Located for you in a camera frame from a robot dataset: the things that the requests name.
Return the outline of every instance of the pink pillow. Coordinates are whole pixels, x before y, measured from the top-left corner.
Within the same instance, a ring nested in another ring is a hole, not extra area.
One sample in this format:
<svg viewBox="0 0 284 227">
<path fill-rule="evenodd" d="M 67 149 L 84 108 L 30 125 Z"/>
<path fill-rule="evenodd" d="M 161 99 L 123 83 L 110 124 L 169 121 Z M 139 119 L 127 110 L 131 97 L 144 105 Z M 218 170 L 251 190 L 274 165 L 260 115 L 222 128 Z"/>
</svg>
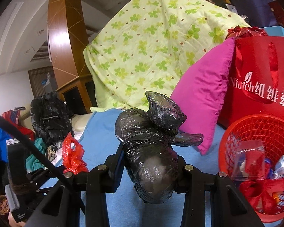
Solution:
<svg viewBox="0 0 284 227">
<path fill-rule="evenodd" d="M 232 37 L 211 49 L 185 72 L 170 96 L 187 115 L 179 129 L 204 135 L 202 144 L 198 146 L 202 155 L 206 154 L 213 142 L 227 91 L 234 48 Z"/>
</svg>

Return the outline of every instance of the red mesh basket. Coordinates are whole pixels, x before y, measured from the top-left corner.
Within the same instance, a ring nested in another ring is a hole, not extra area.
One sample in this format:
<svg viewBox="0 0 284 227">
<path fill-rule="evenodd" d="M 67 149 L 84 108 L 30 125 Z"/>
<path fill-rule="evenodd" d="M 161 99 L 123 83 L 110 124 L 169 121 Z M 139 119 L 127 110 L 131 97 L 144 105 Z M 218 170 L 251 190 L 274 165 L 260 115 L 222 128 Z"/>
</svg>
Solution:
<svg viewBox="0 0 284 227">
<path fill-rule="evenodd" d="M 234 166 L 234 157 L 240 141 L 263 142 L 266 157 L 275 165 L 284 155 L 284 120 L 270 115 L 249 115 L 237 120 L 225 131 L 219 148 L 220 171 L 228 175 Z M 257 212 L 262 222 L 271 223 L 284 218 L 284 192 L 274 215 Z"/>
</svg>

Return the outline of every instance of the ceiling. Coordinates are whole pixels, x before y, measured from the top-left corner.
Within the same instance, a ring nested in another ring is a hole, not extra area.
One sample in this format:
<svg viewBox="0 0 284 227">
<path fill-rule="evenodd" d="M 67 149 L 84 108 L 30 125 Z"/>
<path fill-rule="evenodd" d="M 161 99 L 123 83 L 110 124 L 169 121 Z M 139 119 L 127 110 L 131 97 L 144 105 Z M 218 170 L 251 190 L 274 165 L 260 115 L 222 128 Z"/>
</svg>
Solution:
<svg viewBox="0 0 284 227">
<path fill-rule="evenodd" d="M 81 0 L 89 42 L 130 0 Z M 12 0 L 0 17 L 0 75 L 51 65 L 48 0 Z"/>
</svg>

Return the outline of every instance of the floral cloth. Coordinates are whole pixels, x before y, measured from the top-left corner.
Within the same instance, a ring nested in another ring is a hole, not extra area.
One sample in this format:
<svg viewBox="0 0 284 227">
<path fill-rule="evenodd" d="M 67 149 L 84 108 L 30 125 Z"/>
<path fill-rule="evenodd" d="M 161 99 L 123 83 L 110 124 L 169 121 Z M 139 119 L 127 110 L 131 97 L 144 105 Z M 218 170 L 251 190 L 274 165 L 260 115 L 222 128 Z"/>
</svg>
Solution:
<svg viewBox="0 0 284 227">
<path fill-rule="evenodd" d="M 98 107 L 148 109 L 244 20 L 206 0 L 131 0 L 84 50 Z"/>
<path fill-rule="evenodd" d="M 0 195 L 0 215 L 5 215 L 10 211 L 8 200 L 5 195 Z"/>
</svg>

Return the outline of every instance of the teal cloth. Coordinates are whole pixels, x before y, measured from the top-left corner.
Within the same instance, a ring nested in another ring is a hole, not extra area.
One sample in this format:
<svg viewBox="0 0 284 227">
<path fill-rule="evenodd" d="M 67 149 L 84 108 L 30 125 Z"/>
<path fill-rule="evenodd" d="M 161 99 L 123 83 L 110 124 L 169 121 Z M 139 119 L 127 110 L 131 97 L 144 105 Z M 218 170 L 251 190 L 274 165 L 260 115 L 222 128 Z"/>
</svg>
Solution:
<svg viewBox="0 0 284 227">
<path fill-rule="evenodd" d="M 35 140 L 35 147 L 45 155 L 46 144 L 43 142 L 42 138 Z M 37 169 L 45 168 L 45 166 L 32 154 L 26 159 L 26 171 L 27 173 L 33 172 Z"/>
</svg>

